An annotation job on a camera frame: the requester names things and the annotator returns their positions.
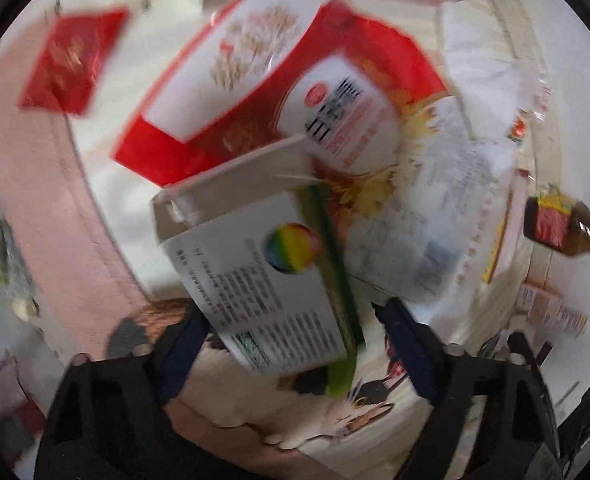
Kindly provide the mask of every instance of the red label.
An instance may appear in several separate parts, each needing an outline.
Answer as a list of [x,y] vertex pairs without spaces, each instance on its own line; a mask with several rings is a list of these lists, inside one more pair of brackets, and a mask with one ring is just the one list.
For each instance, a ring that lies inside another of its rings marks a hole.
[[129,15],[127,10],[117,10],[58,18],[20,106],[83,114],[104,59]]
[[568,225],[570,217],[557,209],[539,207],[537,211],[537,225],[535,227],[535,237],[542,243],[562,249],[564,240],[568,234]]
[[323,81],[320,81],[319,83],[315,83],[314,85],[312,85],[310,87],[310,90],[306,94],[306,97],[304,99],[304,104],[308,108],[312,108],[313,106],[317,106],[320,102],[322,102],[324,100],[324,98],[326,97],[326,94],[328,94],[328,85],[326,83],[324,83]]

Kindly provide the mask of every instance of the white wall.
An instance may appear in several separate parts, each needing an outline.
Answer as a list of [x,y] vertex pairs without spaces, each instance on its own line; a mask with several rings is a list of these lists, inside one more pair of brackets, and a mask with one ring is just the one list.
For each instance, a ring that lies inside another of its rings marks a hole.
[[[590,207],[590,32],[563,0],[523,0],[550,72],[562,147],[562,189]],[[580,382],[562,406],[567,415],[590,386],[590,255],[553,258],[548,285],[589,316],[588,333],[561,340],[542,373],[553,401]]]
[[46,346],[32,325],[18,319],[0,284],[0,361],[5,350],[17,357],[22,383],[43,412],[47,413],[64,365]]

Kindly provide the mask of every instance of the brown glass bottle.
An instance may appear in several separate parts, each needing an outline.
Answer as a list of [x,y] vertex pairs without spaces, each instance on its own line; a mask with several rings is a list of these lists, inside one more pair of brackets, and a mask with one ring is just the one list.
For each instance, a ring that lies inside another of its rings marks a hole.
[[524,236],[566,256],[590,253],[590,209],[558,193],[531,197]]

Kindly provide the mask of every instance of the cartoon illustration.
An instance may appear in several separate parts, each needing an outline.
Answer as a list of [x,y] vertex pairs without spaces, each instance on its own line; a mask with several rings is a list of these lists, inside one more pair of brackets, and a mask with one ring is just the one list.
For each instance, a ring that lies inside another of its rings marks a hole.
[[[326,367],[281,378],[253,376],[253,383],[256,386],[262,383],[263,387],[260,390],[255,388],[256,394],[249,395],[246,391],[248,381],[241,377],[238,380],[236,376],[250,374],[237,365],[236,373],[228,376],[225,387],[216,391],[213,384],[208,388],[209,402],[204,402],[205,394],[201,399],[196,399],[196,394],[189,395],[188,387],[183,395],[188,396],[184,399],[191,406],[218,426],[249,424],[264,435],[266,444],[281,449],[295,449],[314,438],[344,438],[384,417],[394,407],[387,401],[392,391],[405,380],[406,371],[395,357],[387,336],[384,348],[388,358],[386,375],[376,380],[357,380],[346,399],[326,396]],[[202,353],[208,354],[209,360],[233,360],[215,334],[208,337]],[[198,386],[201,379],[196,376],[194,379],[187,386],[196,388],[196,393],[201,390]],[[226,399],[216,400],[214,397],[219,395]],[[255,402],[255,399],[261,399],[261,402]]]

